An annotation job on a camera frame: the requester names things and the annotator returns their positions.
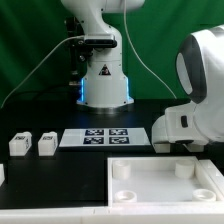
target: cable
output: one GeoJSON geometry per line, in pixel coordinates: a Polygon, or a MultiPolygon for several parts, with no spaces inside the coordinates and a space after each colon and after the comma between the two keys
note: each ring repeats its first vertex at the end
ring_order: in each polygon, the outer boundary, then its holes
{"type": "Polygon", "coordinates": [[[69,37],[69,38],[66,38],[64,39],[63,41],[61,41],[58,45],[56,45],[56,47],[53,48],[52,51],[50,51],[50,53],[26,76],[26,78],[15,88],[13,89],[7,96],[6,98],[4,99],[2,105],[1,105],[1,109],[4,107],[6,101],[8,100],[8,98],[14,93],[16,92],[32,75],[33,73],[41,67],[41,65],[63,44],[65,43],[66,41],[68,40],[72,40],[72,39],[78,39],[78,38],[81,38],[83,36],[77,36],[77,37],[69,37]]]}
{"type": "Polygon", "coordinates": [[[154,76],[154,77],[156,77],[168,90],[169,90],[169,92],[173,95],[173,97],[175,98],[175,99],[177,99],[177,97],[176,97],[176,95],[174,94],[174,92],[170,89],[170,87],[156,74],[156,73],[154,73],[150,68],[148,68],[147,66],[146,66],[146,64],[142,61],[142,59],[140,58],[140,56],[138,55],[138,53],[136,52],[136,50],[135,50],[135,47],[134,47],[134,45],[133,45],[133,43],[132,43],[132,41],[131,41],[131,38],[130,38],[130,35],[129,35],[129,31],[128,31],[128,26],[127,26],[127,16],[126,16],[126,14],[127,14],[127,2],[126,2],[127,0],[124,0],[124,27],[125,27],[125,32],[126,32],[126,35],[127,35],[127,39],[128,39],[128,42],[129,42],[129,44],[130,44],[130,46],[131,46],[131,48],[132,48],[132,50],[133,50],[133,52],[134,52],[134,54],[135,54],[135,56],[137,57],[137,59],[139,60],[139,62],[143,65],[143,67],[146,69],[146,70],[148,70],[150,73],[152,73],[152,75],[154,76]]]}

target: small white block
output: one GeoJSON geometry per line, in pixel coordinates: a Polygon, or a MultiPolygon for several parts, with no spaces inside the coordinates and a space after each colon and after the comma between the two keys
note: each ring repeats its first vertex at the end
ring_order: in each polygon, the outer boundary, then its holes
{"type": "Polygon", "coordinates": [[[25,156],[32,145],[31,133],[17,133],[9,142],[10,156],[25,156]]]}
{"type": "Polygon", "coordinates": [[[5,180],[4,167],[3,164],[0,164],[0,186],[5,180]]]}
{"type": "Polygon", "coordinates": [[[44,133],[38,142],[39,156],[53,156],[58,146],[58,136],[55,132],[44,133]]]}

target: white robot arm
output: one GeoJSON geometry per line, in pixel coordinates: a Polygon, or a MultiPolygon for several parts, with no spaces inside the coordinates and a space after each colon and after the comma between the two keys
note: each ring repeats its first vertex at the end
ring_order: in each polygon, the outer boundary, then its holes
{"type": "MultiPolygon", "coordinates": [[[[141,7],[145,0],[126,0],[127,11],[141,7]]],[[[81,23],[88,43],[116,41],[112,48],[93,49],[82,80],[81,107],[97,113],[114,113],[127,109],[134,101],[129,97],[128,79],[122,71],[122,37],[118,30],[103,21],[102,13],[120,13],[124,0],[61,0],[81,23]]]]}
{"type": "Polygon", "coordinates": [[[187,37],[176,68],[191,102],[167,108],[155,122],[155,150],[169,152],[169,143],[182,143],[189,151],[203,151],[208,143],[224,142],[224,26],[187,37]]]}

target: white tray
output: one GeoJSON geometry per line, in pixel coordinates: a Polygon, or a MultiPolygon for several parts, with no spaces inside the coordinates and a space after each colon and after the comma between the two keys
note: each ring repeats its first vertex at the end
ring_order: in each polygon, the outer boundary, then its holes
{"type": "Polygon", "coordinates": [[[185,205],[192,203],[193,191],[197,189],[207,189],[214,192],[217,197],[216,202],[222,202],[224,201],[224,189],[221,183],[224,183],[224,178],[211,161],[207,161],[207,164],[208,166],[206,166],[206,161],[198,161],[195,157],[110,158],[108,159],[109,206],[130,207],[156,203],[160,205],[175,205],[175,203],[185,205]],[[182,179],[175,175],[175,167],[177,161],[186,161],[186,159],[195,164],[194,175],[192,178],[182,179]],[[126,170],[122,170],[122,166],[117,168],[120,169],[121,177],[119,178],[123,179],[117,179],[115,171],[113,173],[113,164],[117,162],[126,164],[126,170]],[[212,168],[213,172],[209,173],[206,167],[208,169],[210,167],[210,170],[212,168]],[[121,197],[124,197],[125,192],[127,194],[130,192],[133,198],[137,197],[137,200],[133,199],[134,201],[132,200],[131,203],[128,199],[117,200],[116,194],[121,195],[122,192],[121,197]]]}

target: black table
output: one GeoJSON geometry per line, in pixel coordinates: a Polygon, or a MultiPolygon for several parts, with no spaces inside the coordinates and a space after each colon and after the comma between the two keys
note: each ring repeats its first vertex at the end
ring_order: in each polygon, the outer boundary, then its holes
{"type": "Polygon", "coordinates": [[[0,209],[107,206],[107,158],[196,155],[224,169],[222,145],[192,154],[173,146],[170,154],[156,154],[152,146],[57,148],[53,157],[39,157],[37,143],[45,132],[65,129],[144,127],[151,139],[154,121],[165,108],[186,103],[138,100],[131,112],[96,115],[77,111],[67,101],[16,102],[0,111],[0,163],[6,180],[0,187],[0,209]],[[24,157],[10,157],[8,142],[16,133],[32,133],[32,147],[24,157]]]}

